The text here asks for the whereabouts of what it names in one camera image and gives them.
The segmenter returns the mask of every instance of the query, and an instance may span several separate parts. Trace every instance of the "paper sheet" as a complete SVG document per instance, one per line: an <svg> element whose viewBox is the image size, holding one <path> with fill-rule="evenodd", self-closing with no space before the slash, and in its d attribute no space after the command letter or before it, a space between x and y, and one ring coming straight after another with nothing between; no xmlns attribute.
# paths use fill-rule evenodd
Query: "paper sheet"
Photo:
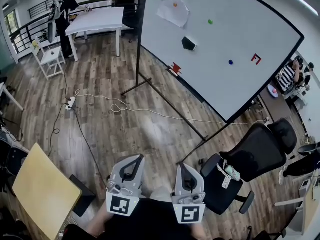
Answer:
<svg viewBox="0 0 320 240"><path fill-rule="evenodd" d="M161 0L156 14L162 19L183 28L188 22L190 11L181 0Z"/></svg>

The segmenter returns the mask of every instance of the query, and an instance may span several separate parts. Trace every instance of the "backpack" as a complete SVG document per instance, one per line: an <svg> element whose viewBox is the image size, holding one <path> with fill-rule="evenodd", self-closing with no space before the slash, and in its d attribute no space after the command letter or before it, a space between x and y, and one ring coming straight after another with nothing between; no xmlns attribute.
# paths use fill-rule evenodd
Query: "backpack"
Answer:
<svg viewBox="0 0 320 240"><path fill-rule="evenodd" d="M51 5L51 12L48 18L48 41L51 44L56 38L57 26L56 20L60 18L61 12L61 1L63 0L54 0Z"/></svg>

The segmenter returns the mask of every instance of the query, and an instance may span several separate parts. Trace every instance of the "wooden floor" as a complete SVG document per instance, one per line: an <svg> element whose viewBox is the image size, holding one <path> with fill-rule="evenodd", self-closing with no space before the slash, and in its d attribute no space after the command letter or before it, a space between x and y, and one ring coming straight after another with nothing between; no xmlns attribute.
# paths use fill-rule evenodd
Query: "wooden floor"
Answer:
<svg viewBox="0 0 320 240"><path fill-rule="evenodd" d="M64 67L67 97L74 96L75 91L79 89L80 94L121 99L120 93L134 85L137 42L129 43L129 38L123 36L120 43L121 56L116 57L115 41L114 34L77 41L79 61L68 60ZM207 105L201 104L143 49L140 68L146 76L152 77L154 85L187 118L222 122ZM4 111L4 116L21 121L22 145L30 149L34 143L39 143L49 154L54 122L61 104L67 102L64 77L59 75L47 81L33 55L29 55L11 72L7 85L16 88L14 96L25 110L20 112L11 104ZM133 110L150 109L167 116L178 117L147 84L128 93L123 101ZM200 143L200 138L183 121L145 111L113 113L110 109L112 104L113 101L89 96L77 97L75 102L75 110L83 133L98 162L104 182L106 183L106 178L118 158L141 153L146 158L142 186L144 195L150 195L161 185L172 189L176 180L176 162L193 150ZM236 122L252 123L261 119L261 114L247 111ZM298 139L302 140L304 130L294 111L290 122L296 130ZM223 127L223 124L218 123L192 122L192 124L204 136L212 135ZM186 163L198 169L199 159L232 149L250 126L243 124L229 126L198 149ZM83 217L71 214L81 227L85 227L105 200L104 184L81 135L74 112L63 108L56 127L60 129L60 133L52 137L51 160L67 177L74 174L97 195ZM278 175L279 170L275 170L243 185L241 195L246 196L250 191L255 193L254 202L245 215L238 212L241 203L236 201L221 216L207 210L203 224L208 237L212 239L222 237L226 240L246 239L248 226L253 227L253 236L262 230L278 232L283 229L295 212L295 207L294 205L274 207L274 203L297 198L300 185L298 183L293 185L290 179L286 179L285 185L280 187ZM3 193L0 194L0 199L3 205L10 207L15 218L20 218L27 224L33 239L46 239L17 199Z"/></svg>

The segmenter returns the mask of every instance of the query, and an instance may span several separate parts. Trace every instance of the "person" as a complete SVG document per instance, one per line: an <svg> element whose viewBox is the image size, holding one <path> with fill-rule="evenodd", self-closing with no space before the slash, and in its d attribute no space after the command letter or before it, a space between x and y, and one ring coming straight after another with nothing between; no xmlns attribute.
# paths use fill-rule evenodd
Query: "person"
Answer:
<svg viewBox="0 0 320 240"><path fill-rule="evenodd" d="M308 66L305 67L304 76L305 76L305 84L308 86L311 80L311 72L314 71L315 65L310 62Z"/></svg>
<svg viewBox="0 0 320 240"><path fill-rule="evenodd" d="M295 102L299 99L299 94L304 91L310 91L310 85L309 82L311 80L311 72L314 70L315 66L311 62L309 63L308 66L305 67L303 71L303 81L300 82L299 84L294 85L294 89L292 90L290 97L286 99L286 102L288 103L289 106L292 106L295 104Z"/></svg>
<svg viewBox="0 0 320 240"><path fill-rule="evenodd" d="M61 49L65 59L73 56L69 38L66 36L66 29L70 26L70 11L76 9L90 11L88 7L80 6L76 0L59 0L60 3L60 18L55 20L57 33L60 36Z"/></svg>
<svg viewBox="0 0 320 240"><path fill-rule="evenodd" d="M288 176L302 176L312 173L320 168L320 155L318 153L308 154L303 159L296 161L289 166L284 166L279 173L279 185L282 186L284 178Z"/></svg>
<svg viewBox="0 0 320 240"><path fill-rule="evenodd" d="M281 71L277 85L282 94L285 94L293 84L300 85L304 81L304 76L301 71L302 65L303 59L297 56L294 61L288 63Z"/></svg>
<svg viewBox="0 0 320 240"><path fill-rule="evenodd" d="M201 223L179 224L169 191L165 187L156 189L150 198L140 198L131 216L120 216L107 212L107 200L85 231L70 225L63 240L206 240Z"/></svg>

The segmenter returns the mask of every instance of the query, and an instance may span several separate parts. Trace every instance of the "black shirt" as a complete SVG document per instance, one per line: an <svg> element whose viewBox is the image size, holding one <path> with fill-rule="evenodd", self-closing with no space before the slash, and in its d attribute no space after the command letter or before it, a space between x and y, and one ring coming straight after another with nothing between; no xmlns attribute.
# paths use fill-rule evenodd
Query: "black shirt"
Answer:
<svg viewBox="0 0 320 240"><path fill-rule="evenodd" d="M63 240L94 240L83 229L68 225ZM98 240L195 240L186 224L179 224L173 204L141 198L130 217L114 215Z"/></svg>
<svg viewBox="0 0 320 240"><path fill-rule="evenodd" d="M310 73L310 69L307 66L305 67L304 75L305 75L305 84L309 85L309 82L311 80L311 73Z"/></svg>
<svg viewBox="0 0 320 240"><path fill-rule="evenodd" d="M69 16L70 11L74 11L79 7L79 4L76 0L60 0L60 11L61 16L55 21L58 31L66 31L70 25Z"/></svg>

